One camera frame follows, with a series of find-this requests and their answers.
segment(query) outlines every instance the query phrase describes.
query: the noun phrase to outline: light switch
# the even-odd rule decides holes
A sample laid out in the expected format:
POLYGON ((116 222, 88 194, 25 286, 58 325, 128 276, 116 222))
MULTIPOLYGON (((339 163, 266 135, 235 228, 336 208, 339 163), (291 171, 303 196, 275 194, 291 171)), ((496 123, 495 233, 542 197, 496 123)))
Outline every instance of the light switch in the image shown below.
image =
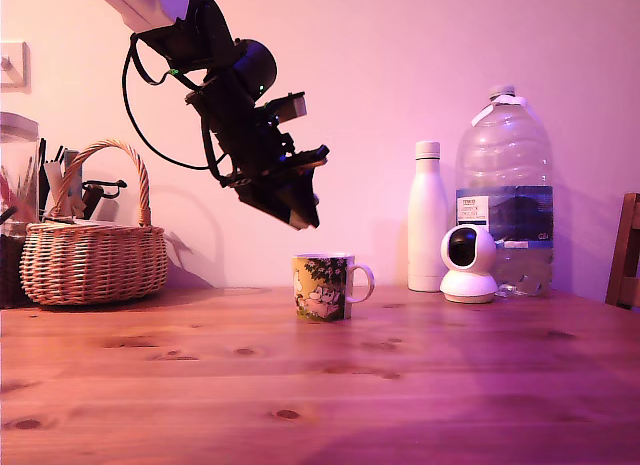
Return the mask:
POLYGON ((27 86, 27 44, 2 42, 2 88, 21 89, 27 86))

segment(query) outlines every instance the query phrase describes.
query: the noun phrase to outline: pink wall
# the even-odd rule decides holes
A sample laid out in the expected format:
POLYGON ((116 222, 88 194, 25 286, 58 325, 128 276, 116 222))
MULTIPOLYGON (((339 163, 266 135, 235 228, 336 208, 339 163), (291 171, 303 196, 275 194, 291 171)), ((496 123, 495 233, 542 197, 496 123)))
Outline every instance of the pink wall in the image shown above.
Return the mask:
MULTIPOLYGON (((28 42, 32 59, 31 93, 4 93, 2 108, 39 121, 51 144, 82 149, 117 137, 143 153, 153 220, 183 244, 174 283, 288 285, 290 256, 314 250, 353 251, 379 283, 404 283, 414 143, 441 141, 453 204, 458 141, 489 87, 507 82, 533 104, 554 146, 554 285, 603 299, 622 194, 640 190, 640 0, 217 2, 234 36, 275 55, 279 77, 267 98, 307 92, 309 115, 283 128, 299 149, 331 148, 316 172, 318 230, 295 232, 205 172, 144 149, 120 92, 130 32, 102 0, 2 0, 2 38, 28 42)), ((166 68, 152 52, 143 60, 156 77, 166 68)), ((153 143, 204 163, 181 86, 154 89, 132 76, 130 95, 153 143)), ((118 152, 103 152, 86 173, 135 180, 118 152)), ((135 196, 119 205, 117 220, 133 223, 135 196)))

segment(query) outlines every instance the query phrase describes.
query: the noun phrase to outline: white water bottle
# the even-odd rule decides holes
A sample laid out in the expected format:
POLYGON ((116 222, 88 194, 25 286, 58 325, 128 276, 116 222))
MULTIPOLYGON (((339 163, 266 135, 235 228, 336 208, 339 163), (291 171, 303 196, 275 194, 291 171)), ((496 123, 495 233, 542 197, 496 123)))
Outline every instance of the white water bottle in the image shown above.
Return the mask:
POLYGON ((409 276, 411 290, 438 292, 447 271, 440 242, 448 232, 448 207, 440 176, 440 143, 416 144, 416 175, 409 195, 409 276))

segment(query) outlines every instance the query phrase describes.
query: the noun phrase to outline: cartoon illustration on mug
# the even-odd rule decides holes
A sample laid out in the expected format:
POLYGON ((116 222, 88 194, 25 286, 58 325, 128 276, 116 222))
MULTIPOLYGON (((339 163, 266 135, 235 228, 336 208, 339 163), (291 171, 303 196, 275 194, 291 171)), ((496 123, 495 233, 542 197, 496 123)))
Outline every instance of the cartoon illustration on mug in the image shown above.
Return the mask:
POLYGON ((295 270, 293 275, 298 314, 309 318, 331 320, 344 313, 346 267, 341 263, 341 259, 309 259, 304 268, 311 278, 307 282, 307 290, 301 281, 300 270, 295 270))

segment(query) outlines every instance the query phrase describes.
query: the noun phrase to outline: wicker basket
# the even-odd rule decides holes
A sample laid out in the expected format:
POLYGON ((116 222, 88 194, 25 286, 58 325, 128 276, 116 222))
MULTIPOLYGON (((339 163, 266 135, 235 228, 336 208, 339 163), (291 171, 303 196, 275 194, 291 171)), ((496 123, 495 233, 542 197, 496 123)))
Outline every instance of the wicker basket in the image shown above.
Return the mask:
POLYGON ((48 221, 27 227, 20 273, 31 300, 42 305, 87 305, 139 298, 162 288, 168 258, 164 230, 151 226, 149 178, 140 155, 117 140, 97 142, 78 154, 65 172, 52 218, 73 175, 92 154, 116 147, 129 154, 140 177, 139 226, 48 221))

